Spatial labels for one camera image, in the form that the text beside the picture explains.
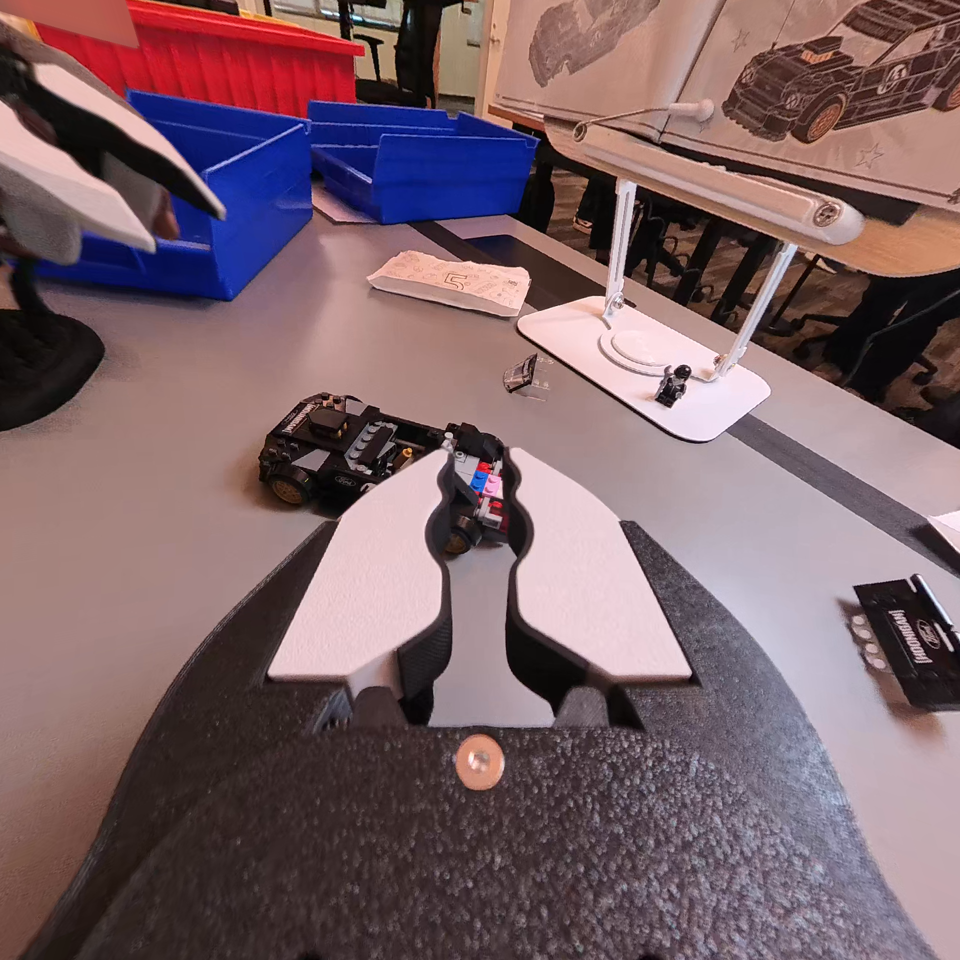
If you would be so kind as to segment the red plastic bin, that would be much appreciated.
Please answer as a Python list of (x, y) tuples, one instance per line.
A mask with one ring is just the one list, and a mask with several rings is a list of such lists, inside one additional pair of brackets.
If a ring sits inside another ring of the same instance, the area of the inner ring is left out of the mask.
[(138, 47), (37, 25), (121, 96), (132, 90), (306, 117), (311, 101), (353, 104), (363, 47), (273, 18), (128, 2)]

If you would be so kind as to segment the lego instruction booklet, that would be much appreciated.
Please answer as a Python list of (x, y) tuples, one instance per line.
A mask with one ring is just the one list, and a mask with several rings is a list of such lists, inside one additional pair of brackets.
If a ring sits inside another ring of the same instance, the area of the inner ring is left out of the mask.
[(494, 101), (958, 209), (957, 1), (511, 2)]

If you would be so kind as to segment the black wrist rest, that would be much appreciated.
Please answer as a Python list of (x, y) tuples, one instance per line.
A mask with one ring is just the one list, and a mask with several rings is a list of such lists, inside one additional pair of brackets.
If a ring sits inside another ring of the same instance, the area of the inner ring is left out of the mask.
[(73, 399), (105, 355), (101, 338), (75, 318), (1, 311), (1, 430), (30, 425)]

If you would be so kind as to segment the white book stand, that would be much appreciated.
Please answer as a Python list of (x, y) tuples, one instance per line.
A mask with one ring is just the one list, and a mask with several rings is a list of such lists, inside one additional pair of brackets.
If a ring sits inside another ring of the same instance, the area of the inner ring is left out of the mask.
[[(517, 331), (670, 436), (706, 443), (771, 393), (741, 359), (799, 249), (880, 277), (908, 278), (958, 268), (958, 191), (942, 204), (922, 200), (906, 174), (860, 186), (834, 171), (787, 173), (772, 159), (736, 160), (720, 147), (664, 146), (628, 132), (630, 113), (578, 122), (546, 111), (550, 144), (571, 160), (615, 177), (616, 206), (606, 289), (536, 311)], [(773, 263), (731, 345), (716, 353), (666, 321), (627, 305), (626, 258), (639, 188), (774, 240)], [(665, 367), (691, 368), (672, 409), (654, 401)]]

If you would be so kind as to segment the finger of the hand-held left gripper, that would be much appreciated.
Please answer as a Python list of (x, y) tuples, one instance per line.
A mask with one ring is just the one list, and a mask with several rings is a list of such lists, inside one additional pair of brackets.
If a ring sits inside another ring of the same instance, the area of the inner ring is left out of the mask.
[(148, 254), (157, 244), (120, 193), (1, 106), (2, 233), (19, 254), (79, 256), (83, 234)]
[(99, 168), (142, 222), (152, 222), (162, 191), (217, 220), (222, 201), (180, 152), (108, 89), (52, 62), (31, 66), (31, 106), (54, 129), (60, 146), (81, 165)]

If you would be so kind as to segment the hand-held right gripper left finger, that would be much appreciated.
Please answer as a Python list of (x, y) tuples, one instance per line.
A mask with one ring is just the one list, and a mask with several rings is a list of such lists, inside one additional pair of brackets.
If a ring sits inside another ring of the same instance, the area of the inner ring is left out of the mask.
[(270, 662), (274, 682), (426, 698), (450, 663), (453, 460), (438, 450), (361, 495), (334, 524)]

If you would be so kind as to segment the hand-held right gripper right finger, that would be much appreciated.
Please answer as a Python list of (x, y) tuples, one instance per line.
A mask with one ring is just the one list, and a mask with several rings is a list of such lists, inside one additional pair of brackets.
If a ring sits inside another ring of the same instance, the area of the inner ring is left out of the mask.
[(504, 483), (516, 625), (603, 681), (690, 681), (687, 656), (612, 509), (520, 447), (507, 451)]

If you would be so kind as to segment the black lego roof panel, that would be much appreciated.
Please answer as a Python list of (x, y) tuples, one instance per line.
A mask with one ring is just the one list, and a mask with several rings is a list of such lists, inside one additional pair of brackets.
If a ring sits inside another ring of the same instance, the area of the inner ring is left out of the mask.
[(906, 701), (928, 713), (959, 710), (958, 623), (927, 580), (859, 583), (850, 631), (868, 666), (893, 676)]

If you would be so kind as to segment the clear lego windshield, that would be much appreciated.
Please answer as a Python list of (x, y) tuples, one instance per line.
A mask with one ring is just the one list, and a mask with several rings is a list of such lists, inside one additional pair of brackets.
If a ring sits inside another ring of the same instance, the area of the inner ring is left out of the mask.
[(523, 399), (547, 402), (555, 360), (539, 351), (508, 367), (502, 375), (506, 392)]

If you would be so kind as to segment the black lego car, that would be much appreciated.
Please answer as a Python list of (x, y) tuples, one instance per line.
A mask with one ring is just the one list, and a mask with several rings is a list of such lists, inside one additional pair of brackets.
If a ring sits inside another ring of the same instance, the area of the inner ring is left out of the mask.
[(350, 394), (322, 391), (298, 402), (266, 435), (258, 480), (289, 506), (315, 504), (336, 518), (426, 456), (448, 453), (454, 493), (446, 552), (458, 556), (508, 541), (505, 450), (496, 435), (467, 422), (431, 426)]

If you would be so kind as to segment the printed white paper bag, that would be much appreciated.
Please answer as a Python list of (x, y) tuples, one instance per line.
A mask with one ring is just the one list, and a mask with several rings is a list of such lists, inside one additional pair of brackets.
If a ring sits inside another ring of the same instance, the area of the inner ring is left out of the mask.
[(532, 285), (523, 268), (447, 261), (418, 250), (393, 256), (366, 281), (382, 292), (500, 319), (520, 315)]

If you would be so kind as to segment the blue plastic bin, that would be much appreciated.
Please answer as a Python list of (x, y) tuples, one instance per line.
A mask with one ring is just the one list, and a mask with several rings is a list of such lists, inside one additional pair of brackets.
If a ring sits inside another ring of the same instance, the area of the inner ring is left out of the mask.
[(468, 113), (311, 101), (325, 189), (382, 225), (514, 214), (539, 140)]
[(311, 220), (305, 118), (130, 89), (159, 130), (218, 196), (223, 221), (173, 198), (179, 239), (155, 253), (85, 234), (72, 266), (42, 261), (45, 279), (230, 302)]

